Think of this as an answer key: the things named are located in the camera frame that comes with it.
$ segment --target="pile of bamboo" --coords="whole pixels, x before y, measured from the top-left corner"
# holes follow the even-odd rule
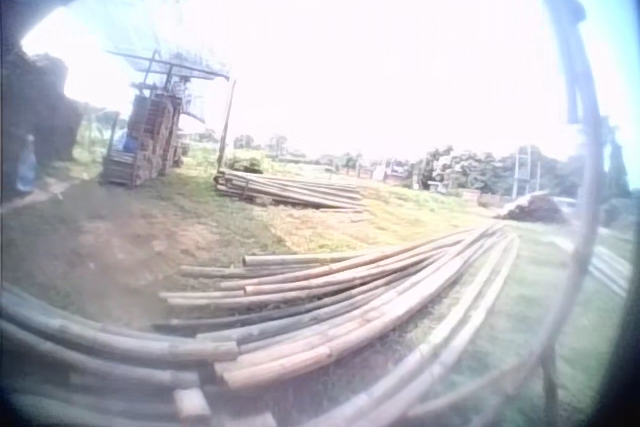
[[[362,212],[362,195],[352,184],[302,180],[221,170],[214,178],[218,192],[241,199],[268,198],[305,207]]]
[[[572,246],[568,240],[553,237],[552,241],[562,247],[566,252],[571,252]],[[602,246],[596,246],[593,249],[589,272],[620,297],[627,295],[632,271],[629,262],[620,258],[609,249]]]
[[[242,269],[183,267],[187,275],[217,278],[215,289],[160,296],[175,308],[208,306],[218,315],[157,327],[236,342],[236,359],[214,362],[220,384],[267,385],[327,365],[392,330],[498,245],[489,272],[505,249],[497,244],[501,228],[365,252],[245,257]],[[251,312],[256,307],[263,310]]]
[[[6,284],[0,329],[3,388],[33,420],[131,427],[212,425],[216,420],[243,425],[242,419],[216,417],[201,390],[201,373],[211,362],[237,358],[234,341],[100,324]],[[13,374],[12,365],[18,366]],[[275,426],[270,414],[262,419]]]

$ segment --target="dirt ground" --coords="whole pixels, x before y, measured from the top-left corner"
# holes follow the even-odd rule
[[[180,265],[229,266],[247,253],[391,245],[479,225],[490,215],[459,199],[372,182],[361,184],[365,216],[252,205],[215,194],[210,156],[186,160],[183,168],[135,190],[91,178],[3,214],[3,281],[87,318],[147,330],[182,315],[171,312],[158,291],[206,288],[206,280],[178,276]],[[550,229],[509,228],[520,234],[522,254],[505,292],[477,341],[434,393],[522,353],[558,288],[566,262],[544,243]],[[213,407],[243,414],[269,409],[280,425],[317,416],[371,385],[424,341],[472,279],[472,273],[465,275],[410,322],[359,352],[259,395],[222,396]],[[573,421],[585,415],[596,395],[622,312],[622,304],[597,282],[589,280],[585,292],[559,347],[561,398]],[[601,326],[597,342],[594,325]],[[537,385],[506,414],[510,424],[541,421]],[[458,414],[438,425],[457,425],[468,412]]]

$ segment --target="stacked lumber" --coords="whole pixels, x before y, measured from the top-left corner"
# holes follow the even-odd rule
[[[532,192],[505,205],[496,214],[499,219],[563,224],[567,220],[548,192]]]
[[[305,207],[362,212],[362,195],[352,184],[303,180],[221,170],[214,178],[218,192],[241,199],[268,198]]]
[[[551,240],[567,253],[571,253],[570,241],[559,237],[552,237]],[[589,272],[616,295],[620,297],[627,295],[633,272],[631,264],[609,249],[599,245],[593,249]]]
[[[136,96],[127,123],[127,136],[136,142],[135,152],[108,152],[103,160],[103,180],[138,186],[166,173],[173,165],[180,112],[181,104],[173,97]]]
[[[6,284],[0,331],[3,388],[13,403],[36,421],[65,425],[212,425],[200,373],[239,354],[234,341],[93,322]]]
[[[217,278],[215,288],[160,296],[176,309],[213,307],[217,315],[156,327],[236,342],[236,359],[214,362],[221,386],[268,385],[327,365],[394,329],[501,235],[501,225],[491,224],[365,252],[245,257],[243,268],[227,269],[227,275],[220,268],[186,268],[188,275]]]

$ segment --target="sky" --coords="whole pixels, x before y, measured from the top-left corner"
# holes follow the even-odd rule
[[[640,186],[632,155],[640,151],[634,0],[580,1],[600,108],[619,126],[630,182]],[[71,22],[59,16],[60,25]],[[86,22],[74,20],[78,29]],[[231,138],[249,133],[264,142],[280,133],[309,155],[410,159],[443,144],[502,154],[527,142],[563,158],[578,140],[566,124],[560,61],[541,0],[188,0],[173,32],[231,61],[238,79]],[[98,63],[104,76],[118,70]],[[70,65],[68,95],[91,97],[88,74],[74,71]],[[219,132],[224,82],[197,90]],[[125,98],[101,102],[123,109]]]

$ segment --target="tree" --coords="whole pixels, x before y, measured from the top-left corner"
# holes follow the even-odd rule
[[[239,135],[233,141],[234,149],[251,149],[253,145],[253,137],[247,134]]]
[[[622,147],[616,140],[616,128],[611,129],[609,137],[609,170],[605,177],[605,198],[628,198],[631,195],[629,181],[627,179],[627,168],[622,157]]]
[[[287,138],[284,135],[276,134],[271,137],[271,140],[269,140],[267,148],[269,149],[269,152],[274,154],[276,157],[280,157],[286,153],[286,145]]]

